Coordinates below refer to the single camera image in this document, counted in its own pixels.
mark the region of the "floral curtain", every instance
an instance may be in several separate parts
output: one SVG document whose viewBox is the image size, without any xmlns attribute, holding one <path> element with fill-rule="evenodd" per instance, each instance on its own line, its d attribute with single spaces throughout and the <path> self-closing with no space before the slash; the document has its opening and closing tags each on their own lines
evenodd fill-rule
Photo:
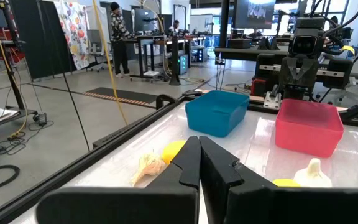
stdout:
<svg viewBox="0 0 358 224">
<path fill-rule="evenodd" d="M 88 43 L 88 16 L 86 7 L 78 3 L 67 3 L 63 0 L 54 2 L 60 25 L 66 37 L 70 52 L 77 70 L 87 67 L 90 60 L 94 59 L 90 55 Z"/>
</svg>

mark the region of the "blue bin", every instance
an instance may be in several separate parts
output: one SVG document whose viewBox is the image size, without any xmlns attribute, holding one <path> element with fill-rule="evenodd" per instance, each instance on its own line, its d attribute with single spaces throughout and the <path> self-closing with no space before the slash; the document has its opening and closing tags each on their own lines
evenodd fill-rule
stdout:
<svg viewBox="0 0 358 224">
<path fill-rule="evenodd" d="M 213 90 L 186 104 L 189 128 L 217 137 L 227 136 L 244 119 L 249 96 Z"/>
</svg>

